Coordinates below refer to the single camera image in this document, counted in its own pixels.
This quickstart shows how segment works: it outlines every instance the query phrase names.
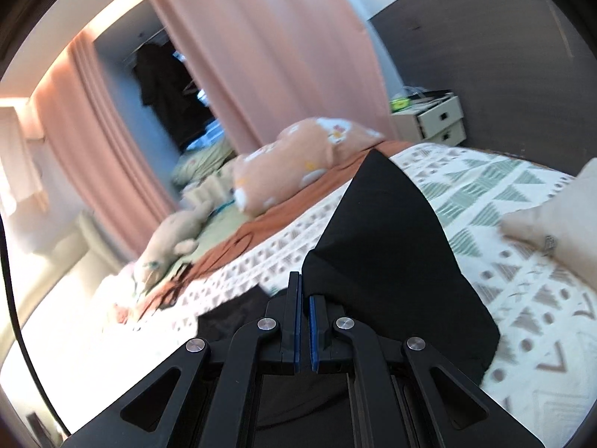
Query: gray panel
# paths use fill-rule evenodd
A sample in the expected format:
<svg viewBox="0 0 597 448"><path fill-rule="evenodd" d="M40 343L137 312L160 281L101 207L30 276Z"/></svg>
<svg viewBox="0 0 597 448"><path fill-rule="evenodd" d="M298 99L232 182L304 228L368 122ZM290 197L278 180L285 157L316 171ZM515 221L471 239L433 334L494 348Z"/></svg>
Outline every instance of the gray panel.
<svg viewBox="0 0 597 448"><path fill-rule="evenodd" d="M460 96L466 146L573 174L597 156L597 60L550 0L397 0L371 21L407 85Z"/></svg>

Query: beige pillow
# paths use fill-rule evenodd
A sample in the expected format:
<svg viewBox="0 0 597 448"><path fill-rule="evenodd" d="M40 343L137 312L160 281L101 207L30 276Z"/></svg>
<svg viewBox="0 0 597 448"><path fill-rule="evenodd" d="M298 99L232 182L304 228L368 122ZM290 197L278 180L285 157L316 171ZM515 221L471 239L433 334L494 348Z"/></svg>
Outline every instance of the beige pillow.
<svg viewBox="0 0 597 448"><path fill-rule="evenodd" d="M551 200L505 214L501 231L553 255L597 290L597 159Z"/></svg>
<svg viewBox="0 0 597 448"><path fill-rule="evenodd" d="M283 130L274 143L238 157L234 168L237 206L256 217L383 140L381 133L346 119L304 119Z"/></svg>

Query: silver bolt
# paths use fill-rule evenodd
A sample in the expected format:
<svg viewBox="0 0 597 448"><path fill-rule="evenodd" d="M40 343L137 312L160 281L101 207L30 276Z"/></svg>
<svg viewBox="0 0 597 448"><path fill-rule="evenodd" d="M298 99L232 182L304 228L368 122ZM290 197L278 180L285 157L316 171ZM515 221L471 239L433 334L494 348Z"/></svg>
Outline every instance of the silver bolt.
<svg viewBox="0 0 597 448"><path fill-rule="evenodd" d="M425 341L421 337L410 337L407 340L407 345L411 350L423 350L425 348Z"/></svg>
<svg viewBox="0 0 597 448"><path fill-rule="evenodd" d="M348 317L340 317L336 320L336 326L342 330L350 330L354 327L354 320Z"/></svg>
<svg viewBox="0 0 597 448"><path fill-rule="evenodd" d="M271 330L276 327L276 321L273 318L262 318L257 322L259 330Z"/></svg>
<svg viewBox="0 0 597 448"><path fill-rule="evenodd" d="M189 352L201 352L205 348L205 340L190 339L187 342L186 347Z"/></svg>

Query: black cloth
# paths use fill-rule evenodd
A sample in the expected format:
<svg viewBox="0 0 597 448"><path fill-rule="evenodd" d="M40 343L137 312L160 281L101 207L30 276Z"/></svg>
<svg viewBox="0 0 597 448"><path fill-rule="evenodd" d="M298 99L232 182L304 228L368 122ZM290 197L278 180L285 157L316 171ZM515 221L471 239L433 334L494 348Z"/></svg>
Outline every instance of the black cloth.
<svg viewBox="0 0 597 448"><path fill-rule="evenodd" d="M196 93L183 94L192 79L184 64L172 55L172 48L154 43L141 46L133 72L141 86L143 105L153 108L182 151L205 133L213 115Z"/></svg>
<svg viewBox="0 0 597 448"><path fill-rule="evenodd" d="M197 336L208 342L232 338L244 324L264 316L269 300L270 297L259 286L255 286L239 297L198 317ZM309 418L312 414L315 415L314 413L317 413L316 423L329 422L336 425L339 423L338 413L341 410L332 408L328 412L327 408L347 400L346 376L344 374L317 375L311 371L306 317L303 317L302 325L304 328L301 329L301 372L294 376L263 377L257 418L258 431L268 432L269 429L277 426L274 433L281 434L285 428L280 428L280 425L303 417ZM343 419L342 429L350 431L350 410L348 410L348 416ZM304 423L308 424L309 421L304 420L292 426L296 428ZM265 440L274 440L277 435L264 434L263 436ZM282 441L280 446L286 446L284 439L278 440L278 442ZM333 448L342 445L317 444L315 446Z"/></svg>
<svg viewBox="0 0 597 448"><path fill-rule="evenodd" d="M428 201L382 153L369 152L302 271L305 308L325 295L378 335L427 340L481 382L498 328Z"/></svg>

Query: drawer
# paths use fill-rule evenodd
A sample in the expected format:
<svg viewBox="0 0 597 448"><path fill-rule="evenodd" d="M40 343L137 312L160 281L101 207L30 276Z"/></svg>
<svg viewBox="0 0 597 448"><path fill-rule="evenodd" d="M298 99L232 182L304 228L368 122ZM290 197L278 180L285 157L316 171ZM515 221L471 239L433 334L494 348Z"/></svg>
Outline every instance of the drawer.
<svg viewBox="0 0 597 448"><path fill-rule="evenodd" d="M462 119L462 109L456 96L417 116L423 139L435 136Z"/></svg>
<svg viewBox="0 0 597 448"><path fill-rule="evenodd" d="M448 146L456 146L458 143L462 143L466 139L465 127L462 123L462 119L451 124L448 128L437 133L435 136L428 138L425 141L432 143L440 143Z"/></svg>

